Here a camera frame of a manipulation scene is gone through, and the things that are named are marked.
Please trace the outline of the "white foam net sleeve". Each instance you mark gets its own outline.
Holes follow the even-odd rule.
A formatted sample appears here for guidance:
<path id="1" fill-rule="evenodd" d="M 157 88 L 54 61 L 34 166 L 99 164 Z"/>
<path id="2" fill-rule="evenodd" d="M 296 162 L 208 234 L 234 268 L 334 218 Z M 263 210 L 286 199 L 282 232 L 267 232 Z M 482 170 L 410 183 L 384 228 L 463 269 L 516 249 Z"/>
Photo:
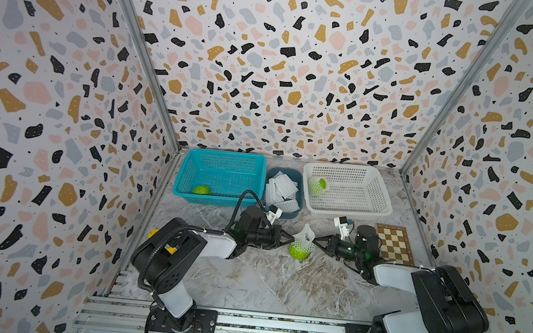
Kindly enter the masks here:
<path id="1" fill-rule="evenodd" d="M 327 190 L 325 190 L 324 192 L 320 192 L 318 190 L 318 181 L 320 178 L 323 178 L 323 177 L 310 177 L 310 179 L 308 180 L 308 191 L 309 191 L 309 194 L 312 196 L 312 197 L 317 197 L 317 196 L 320 196 L 320 195 L 323 195 L 323 193 L 326 193 L 327 190 L 329 189 L 329 184 L 328 184 L 328 181 L 326 178 L 323 178 L 327 181 L 327 185 L 328 185 L 328 188 Z"/>
<path id="2" fill-rule="evenodd" d="M 304 228 L 302 229 L 302 231 L 300 231 L 294 236 L 296 240 L 293 243 L 306 246 L 309 250 L 311 250 L 311 252 L 313 252 L 315 249 L 315 246 L 313 244 L 315 235 L 316 234 L 310 228 L 309 224 L 306 224 Z"/>

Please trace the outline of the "green custard apple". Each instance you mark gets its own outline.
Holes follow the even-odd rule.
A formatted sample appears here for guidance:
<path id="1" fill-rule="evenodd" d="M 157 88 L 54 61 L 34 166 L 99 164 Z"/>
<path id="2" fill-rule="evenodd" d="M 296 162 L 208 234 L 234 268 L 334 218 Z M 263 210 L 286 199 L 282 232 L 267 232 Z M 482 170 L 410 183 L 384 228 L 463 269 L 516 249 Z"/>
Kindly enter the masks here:
<path id="1" fill-rule="evenodd" d="M 291 257 L 300 261 L 305 260 L 311 254 L 311 250 L 309 250 L 308 247 L 295 243 L 289 246 L 288 251 Z"/>
<path id="2" fill-rule="evenodd" d="M 327 181 L 323 178 L 320 178 L 317 187 L 320 192 L 324 192 L 328 188 Z"/>
<path id="3" fill-rule="evenodd" d="M 208 195 L 209 196 L 211 194 L 211 191 L 210 191 L 210 188 L 208 188 L 207 186 L 201 185 L 201 186 L 195 187 L 192 193 L 195 195 Z"/>

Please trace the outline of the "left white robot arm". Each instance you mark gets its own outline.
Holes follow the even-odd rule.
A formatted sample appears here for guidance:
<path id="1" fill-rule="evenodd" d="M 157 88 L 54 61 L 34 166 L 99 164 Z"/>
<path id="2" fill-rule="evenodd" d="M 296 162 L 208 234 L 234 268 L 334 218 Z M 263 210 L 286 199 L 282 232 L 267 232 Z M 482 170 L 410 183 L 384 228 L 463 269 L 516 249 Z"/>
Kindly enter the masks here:
<path id="1" fill-rule="evenodd" d="M 232 260 L 249 248 L 268 251 L 293 244 L 295 237 L 277 223 L 281 215 L 275 206 L 236 206 L 224 229 L 190 225 L 177 217 L 149 236 L 130 263 L 138 272 L 138 288 L 152 296 L 162 313 L 156 320 L 173 332 L 197 328 L 203 319 L 182 282 L 193 264 L 202 257 Z"/>

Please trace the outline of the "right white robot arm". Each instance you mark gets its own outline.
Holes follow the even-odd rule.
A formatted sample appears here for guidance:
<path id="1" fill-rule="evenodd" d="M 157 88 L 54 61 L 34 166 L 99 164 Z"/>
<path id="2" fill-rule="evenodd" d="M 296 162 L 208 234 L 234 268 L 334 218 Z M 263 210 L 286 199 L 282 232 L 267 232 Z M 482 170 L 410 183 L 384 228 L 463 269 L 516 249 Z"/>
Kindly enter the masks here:
<path id="1" fill-rule="evenodd" d="M 313 244 L 342 261 L 367 283 L 398 289 L 416 297 L 417 309 L 375 316 L 370 325 L 347 326 L 347 333 L 484 333 L 485 310 L 458 270 L 430 268 L 413 261 L 407 231 L 395 225 L 360 225 L 355 234 L 350 220 L 335 220 L 338 233 L 316 237 Z"/>

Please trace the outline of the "pile of white foam nets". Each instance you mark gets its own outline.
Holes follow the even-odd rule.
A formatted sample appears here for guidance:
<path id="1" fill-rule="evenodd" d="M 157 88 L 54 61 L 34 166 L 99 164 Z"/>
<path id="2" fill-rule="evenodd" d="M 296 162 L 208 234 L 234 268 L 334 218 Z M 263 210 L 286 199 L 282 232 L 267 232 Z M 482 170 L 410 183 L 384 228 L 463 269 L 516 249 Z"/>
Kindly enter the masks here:
<path id="1" fill-rule="evenodd" d="M 297 187 L 286 175 L 273 179 L 272 185 L 265 186 L 265 200 L 267 207 L 275 205 L 284 212 L 295 212 L 298 209 L 296 201 Z"/>

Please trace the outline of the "white plastic basket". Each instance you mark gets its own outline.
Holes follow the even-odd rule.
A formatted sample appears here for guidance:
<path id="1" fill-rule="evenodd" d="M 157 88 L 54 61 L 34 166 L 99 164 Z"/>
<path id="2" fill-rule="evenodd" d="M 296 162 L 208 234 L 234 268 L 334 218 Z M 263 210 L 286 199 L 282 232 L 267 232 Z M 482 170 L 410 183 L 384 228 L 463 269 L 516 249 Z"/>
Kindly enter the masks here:
<path id="1" fill-rule="evenodd" d="M 371 166 L 336 163 L 308 163 L 303 168 L 305 204 L 313 218 L 333 219 L 345 216 L 352 220 L 376 220 L 388 217 L 393 208 L 381 172 Z M 308 191 L 310 177 L 326 178 L 329 189 L 312 197 Z"/>

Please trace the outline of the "dark teal small bin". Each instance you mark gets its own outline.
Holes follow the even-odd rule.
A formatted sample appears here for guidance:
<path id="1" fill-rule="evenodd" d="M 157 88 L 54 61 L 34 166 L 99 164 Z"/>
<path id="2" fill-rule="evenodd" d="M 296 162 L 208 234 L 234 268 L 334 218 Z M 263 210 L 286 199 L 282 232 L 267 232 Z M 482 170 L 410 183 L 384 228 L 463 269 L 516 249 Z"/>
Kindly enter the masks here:
<path id="1" fill-rule="evenodd" d="M 302 211 L 302 208 L 304 206 L 304 188 L 303 188 L 303 177 L 302 174 L 292 168 L 283 168 L 283 167 L 273 167 L 269 171 L 267 171 L 266 175 L 266 184 L 272 185 L 273 179 L 275 177 L 286 175 L 291 182 L 295 184 L 298 191 L 296 192 L 296 201 L 298 204 L 298 209 L 295 212 L 284 212 L 282 214 L 282 220 L 289 220 L 289 219 L 295 219 Z"/>

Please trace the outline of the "wooden chessboard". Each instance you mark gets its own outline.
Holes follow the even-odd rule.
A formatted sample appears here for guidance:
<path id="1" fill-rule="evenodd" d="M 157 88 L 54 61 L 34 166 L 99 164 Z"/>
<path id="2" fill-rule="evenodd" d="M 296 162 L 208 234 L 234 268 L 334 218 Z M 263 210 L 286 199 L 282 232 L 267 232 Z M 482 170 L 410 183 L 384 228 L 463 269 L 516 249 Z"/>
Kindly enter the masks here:
<path id="1" fill-rule="evenodd" d="M 415 266 L 406 228 L 378 223 L 376 230 L 380 240 L 381 258 L 395 264 Z"/>

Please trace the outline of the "teal plastic basket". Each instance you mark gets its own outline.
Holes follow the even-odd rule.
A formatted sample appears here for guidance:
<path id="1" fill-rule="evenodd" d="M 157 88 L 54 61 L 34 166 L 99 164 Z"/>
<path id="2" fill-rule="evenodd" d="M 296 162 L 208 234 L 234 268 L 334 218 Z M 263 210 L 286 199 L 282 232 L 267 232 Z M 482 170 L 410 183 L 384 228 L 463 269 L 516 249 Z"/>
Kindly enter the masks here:
<path id="1" fill-rule="evenodd" d="M 233 208 L 257 204 L 264 196 L 267 159 L 260 154 L 195 149 L 188 152 L 172 188 L 192 204 Z M 211 194 L 195 195 L 205 185 Z"/>

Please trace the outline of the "yellow triangular plastic piece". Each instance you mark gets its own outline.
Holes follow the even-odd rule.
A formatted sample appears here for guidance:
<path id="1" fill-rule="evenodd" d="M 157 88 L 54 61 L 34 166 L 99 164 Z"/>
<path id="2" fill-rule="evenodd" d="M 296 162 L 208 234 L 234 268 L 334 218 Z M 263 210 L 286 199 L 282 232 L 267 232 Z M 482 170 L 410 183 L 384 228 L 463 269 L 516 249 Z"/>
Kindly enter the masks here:
<path id="1" fill-rule="evenodd" d="M 162 243 L 162 252 L 167 252 L 169 254 L 176 253 L 177 241 L 179 241 L 180 233 L 175 233 L 170 237 L 166 238 L 168 234 L 162 233 L 161 237 L 158 237 L 157 234 L 160 232 L 160 229 L 152 229 L 148 234 L 148 246 L 154 250 L 158 244 Z"/>

